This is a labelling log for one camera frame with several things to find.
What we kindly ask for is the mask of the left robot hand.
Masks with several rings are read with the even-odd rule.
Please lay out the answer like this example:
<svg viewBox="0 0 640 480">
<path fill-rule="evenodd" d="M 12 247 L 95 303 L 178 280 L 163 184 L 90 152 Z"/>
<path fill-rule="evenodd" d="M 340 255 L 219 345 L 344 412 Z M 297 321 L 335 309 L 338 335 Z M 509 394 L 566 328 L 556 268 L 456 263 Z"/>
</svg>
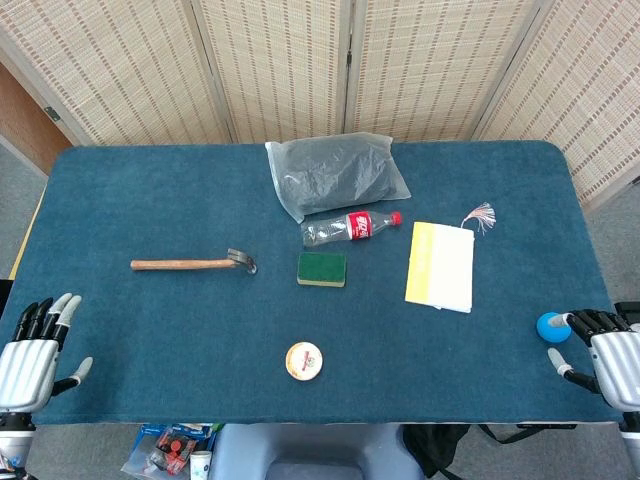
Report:
<svg viewBox="0 0 640 480">
<path fill-rule="evenodd" d="M 1 412 L 33 414 L 52 397 L 82 384 L 93 359 L 83 359 L 74 373 L 55 378 L 59 355 L 82 297 L 65 293 L 34 302 L 22 312 L 1 353 Z"/>
</svg>

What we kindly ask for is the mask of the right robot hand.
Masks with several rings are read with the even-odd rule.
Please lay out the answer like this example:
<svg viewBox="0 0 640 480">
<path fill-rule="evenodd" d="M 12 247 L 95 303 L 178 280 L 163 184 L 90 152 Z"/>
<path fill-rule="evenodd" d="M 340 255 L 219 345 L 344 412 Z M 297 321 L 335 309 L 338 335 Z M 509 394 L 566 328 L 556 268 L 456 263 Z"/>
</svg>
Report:
<svg viewBox="0 0 640 480">
<path fill-rule="evenodd" d="M 639 332 L 623 317 L 599 310 L 549 312 L 536 324 L 539 336 L 552 344 L 574 333 L 586 345 L 594 374 L 576 371 L 554 347 L 547 350 L 556 373 L 623 413 L 639 410 Z"/>
</svg>

